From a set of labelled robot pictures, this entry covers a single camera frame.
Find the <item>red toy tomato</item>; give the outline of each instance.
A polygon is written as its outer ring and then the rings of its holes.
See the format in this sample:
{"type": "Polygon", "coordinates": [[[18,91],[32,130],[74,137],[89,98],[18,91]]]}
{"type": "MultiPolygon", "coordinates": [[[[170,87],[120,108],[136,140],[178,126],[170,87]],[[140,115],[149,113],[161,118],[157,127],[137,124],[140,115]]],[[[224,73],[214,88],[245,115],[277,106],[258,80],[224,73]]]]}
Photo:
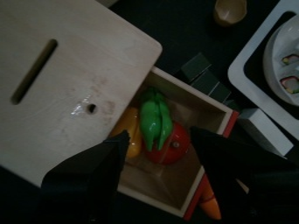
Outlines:
{"type": "Polygon", "coordinates": [[[160,150],[153,146],[152,151],[145,151],[144,154],[146,158],[156,164],[169,165],[174,163],[186,153],[190,147],[190,138],[182,128],[177,123],[172,123],[172,134],[164,141],[162,148],[160,150]]]}

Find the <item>toy vegetable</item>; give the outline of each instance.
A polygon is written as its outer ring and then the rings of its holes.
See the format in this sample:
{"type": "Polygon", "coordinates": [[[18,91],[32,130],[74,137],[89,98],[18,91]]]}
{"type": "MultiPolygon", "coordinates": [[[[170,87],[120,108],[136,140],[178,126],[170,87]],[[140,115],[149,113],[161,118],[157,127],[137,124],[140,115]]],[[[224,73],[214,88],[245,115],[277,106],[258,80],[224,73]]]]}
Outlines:
{"type": "Polygon", "coordinates": [[[164,96],[153,87],[149,87],[141,94],[140,106],[140,131],[145,148],[149,151],[154,142],[157,149],[162,148],[164,140],[170,135],[172,129],[173,122],[164,96]]]}
{"type": "Polygon", "coordinates": [[[126,158],[133,158],[138,155],[141,151],[142,138],[138,129],[138,113],[137,108],[128,107],[124,114],[121,115],[114,128],[112,129],[109,136],[114,136],[126,130],[129,135],[129,145],[126,149],[126,158]]]}

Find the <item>wooden object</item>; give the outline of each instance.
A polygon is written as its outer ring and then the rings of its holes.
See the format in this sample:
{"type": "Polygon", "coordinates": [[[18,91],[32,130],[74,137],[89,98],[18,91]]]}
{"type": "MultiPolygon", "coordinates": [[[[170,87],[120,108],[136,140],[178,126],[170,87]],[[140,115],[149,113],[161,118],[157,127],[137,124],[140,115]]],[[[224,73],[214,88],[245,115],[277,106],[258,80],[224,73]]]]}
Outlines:
{"type": "Polygon", "coordinates": [[[106,138],[161,47],[92,0],[1,0],[0,33],[0,165],[38,186],[106,138]]]}
{"type": "MultiPolygon", "coordinates": [[[[0,165],[37,186],[62,160],[101,143],[154,86],[172,119],[221,135],[233,111],[153,67],[158,43],[96,1],[0,0],[0,165]]],[[[118,191],[188,219],[204,171],[193,149],[173,165],[125,162],[118,191]]]]}
{"type": "MultiPolygon", "coordinates": [[[[130,105],[137,107],[137,96],[148,88],[157,88],[165,96],[172,119],[189,130],[204,128],[222,136],[230,131],[237,114],[188,84],[153,67],[144,79],[130,105]]],[[[117,190],[170,214],[190,218],[201,194],[204,170],[190,147],[184,157],[170,165],[153,164],[141,154],[128,159],[117,190]]]]}

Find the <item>wooden board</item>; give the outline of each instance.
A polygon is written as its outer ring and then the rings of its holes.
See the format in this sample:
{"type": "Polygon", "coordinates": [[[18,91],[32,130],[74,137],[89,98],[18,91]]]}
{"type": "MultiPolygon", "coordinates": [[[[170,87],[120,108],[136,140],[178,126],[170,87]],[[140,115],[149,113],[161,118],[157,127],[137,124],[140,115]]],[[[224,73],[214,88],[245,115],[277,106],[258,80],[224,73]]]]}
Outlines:
{"type": "Polygon", "coordinates": [[[38,186],[105,139],[161,47],[94,0],[0,0],[0,36],[0,165],[38,186]]]}

